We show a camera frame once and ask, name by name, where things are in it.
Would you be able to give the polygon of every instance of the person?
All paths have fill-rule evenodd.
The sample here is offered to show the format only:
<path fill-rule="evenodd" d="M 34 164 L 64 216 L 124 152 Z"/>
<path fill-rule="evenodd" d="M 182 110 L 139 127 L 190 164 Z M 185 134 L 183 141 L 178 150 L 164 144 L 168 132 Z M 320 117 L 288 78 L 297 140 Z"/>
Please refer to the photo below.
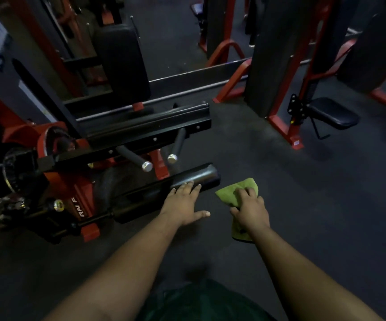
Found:
<path fill-rule="evenodd" d="M 164 295 L 166 303 L 157 300 L 160 303 L 147 311 L 150 304 L 144 303 L 175 233 L 179 227 L 211 215 L 204 210 L 194 211 L 200 189 L 200 185 L 193 188 L 193 182 L 172 189 L 160 214 L 44 320 L 274 320 L 258 305 L 216 282 L 211 282 L 208 296 L 203 286 L 187 285 L 188 290 L 178 289 L 175 294 Z M 382 320 L 270 228 L 264 200 L 253 189 L 237 189 L 237 194 L 242 203 L 240 210 L 231 208 L 230 212 L 254 240 L 290 320 Z M 224 300 L 229 303 L 217 313 L 213 311 L 213 305 L 221 307 Z M 245 307 L 249 309 L 245 312 L 250 313 L 248 317 L 242 315 Z"/>

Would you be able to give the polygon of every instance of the black rubber floor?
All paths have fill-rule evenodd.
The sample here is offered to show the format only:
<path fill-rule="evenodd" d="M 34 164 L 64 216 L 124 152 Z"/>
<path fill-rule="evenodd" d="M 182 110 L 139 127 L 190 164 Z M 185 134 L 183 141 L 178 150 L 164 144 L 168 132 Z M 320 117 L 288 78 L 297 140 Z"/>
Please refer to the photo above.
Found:
<path fill-rule="evenodd" d="M 171 8 L 175 2 L 174 9 L 182 11 L 191 0 L 141 1 L 150 8 L 154 3 L 155 11 Z M 143 13 L 147 11 L 151 10 L 145 7 Z M 165 20 L 173 26 L 190 22 L 188 11 L 176 20 L 167 11 Z M 156 21 L 147 23 L 136 16 L 138 28 L 146 27 L 150 35 Z M 194 42 L 198 32 L 193 28 L 198 27 L 194 21 L 191 25 Z M 155 70 L 149 67 L 153 50 L 146 47 L 145 32 L 142 36 L 143 51 L 149 54 L 147 69 L 153 70 L 150 77 L 173 74 L 166 64 L 156 64 Z M 169 33 L 162 36 L 167 37 L 162 48 L 179 45 L 179 39 L 174 41 Z M 181 58 L 168 58 L 173 53 L 154 52 L 155 63 L 164 59 L 169 69 L 174 68 L 172 72 L 184 70 Z M 199 59 L 200 52 L 193 58 L 185 55 L 189 61 L 185 63 L 192 67 L 205 61 Z M 288 95 L 298 90 L 303 70 Z M 216 94 L 217 90 L 209 90 L 178 102 L 196 103 Z M 305 148 L 294 151 L 243 101 L 212 104 L 212 129 L 185 142 L 176 169 L 213 162 L 222 175 L 221 187 L 253 177 L 265 198 L 272 227 L 386 319 L 386 107 L 334 78 L 323 81 L 316 96 L 331 97 L 355 111 L 361 116 L 360 124 L 342 132 L 320 124 L 321 133 L 332 136 L 319 141 L 306 121 L 301 132 Z M 213 191 L 203 193 L 196 207 L 211 211 L 212 216 L 179 231 L 163 260 L 154 291 L 208 277 L 249 297 L 278 320 L 286 320 L 254 246 L 232 240 L 227 207 Z M 67 237 L 53 246 L 24 230 L 0 233 L 0 320 L 42 318 L 152 217 L 126 225 L 107 223 L 103 235 L 88 243 Z"/>

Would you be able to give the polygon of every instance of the person's right hand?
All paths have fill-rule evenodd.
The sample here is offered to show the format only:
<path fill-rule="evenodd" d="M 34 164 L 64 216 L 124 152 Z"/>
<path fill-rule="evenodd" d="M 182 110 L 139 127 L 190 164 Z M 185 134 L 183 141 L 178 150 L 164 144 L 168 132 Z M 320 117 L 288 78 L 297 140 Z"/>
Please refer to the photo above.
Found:
<path fill-rule="evenodd" d="M 261 196 L 257 198 L 252 188 L 238 188 L 236 191 L 242 204 L 240 210 L 232 207 L 230 213 L 237 219 L 240 226 L 246 231 L 255 227 L 270 227 L 269 213 L 264 206 L 264 199 Z"/>

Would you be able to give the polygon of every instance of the red curved bracket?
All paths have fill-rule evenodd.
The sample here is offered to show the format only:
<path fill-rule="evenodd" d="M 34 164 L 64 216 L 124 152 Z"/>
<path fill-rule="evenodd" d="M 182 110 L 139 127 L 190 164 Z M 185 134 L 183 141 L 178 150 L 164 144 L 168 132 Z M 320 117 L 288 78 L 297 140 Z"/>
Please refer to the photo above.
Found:
<path fill-rule="evenodd" d="M 215 103 L 224 102 L 226 100 L 240 97 L 244 94 L 245 87 L 234 89 L 234 86 L 240 81 L 240 79 L 249 71 L 252 59 L 244 61 L 231 76 L 230 80 L 224 85 L 218 95 L 213 99 Z"/>
<path fill-rule="evenodd" d="M 208 62 L 206 63 L 205 67 L 208 68 L 210 66 L 214 66 L 216 64 L 219 64 L 219 60 L 226 55 L 228 55 L 228 49 L 230 46 L 233 46 L 233 48 L 236 50 L 236 53 L 239 55 L 240 59 L 245 58 L 245 54 L 242 52 L 242 49 L 240 48 L 239 44 L 235 42 L 233 39 L 226 39 L 225 41 L 222 41 L 220 45 L 215 49 L 214 53 L 212 53 L 212 56 L 209 58 Z"/>

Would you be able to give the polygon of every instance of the handle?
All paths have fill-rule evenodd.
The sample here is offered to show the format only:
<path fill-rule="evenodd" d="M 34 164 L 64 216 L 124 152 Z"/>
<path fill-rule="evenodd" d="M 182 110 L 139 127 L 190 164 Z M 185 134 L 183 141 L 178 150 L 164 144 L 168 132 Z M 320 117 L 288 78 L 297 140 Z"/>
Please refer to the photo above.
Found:
<path fill-rule="evenodd" d="M 144 160 L 142 157 L 133 153 L 131 150 L 128 150 L 126 146 L 119 145 L 115 148 L 115 150 L 121 155 L 124 156 L 129 161 L 136 164 L 138 167 L 142 169 L 144 172 L 150 172 L 153 170 L 153 164 L 150 161 Z"/>
<path fill-rule="evenodd" d="M 177 137 L 175 138 L 174 146 L 172 148 L 171 154 L 168 155 L 168 162 L 174 164 L 178 162 L 178 157 L 183 147 L 184 140 L 186 139 L 187 131 L 185 128 L 179 129 Z"/>

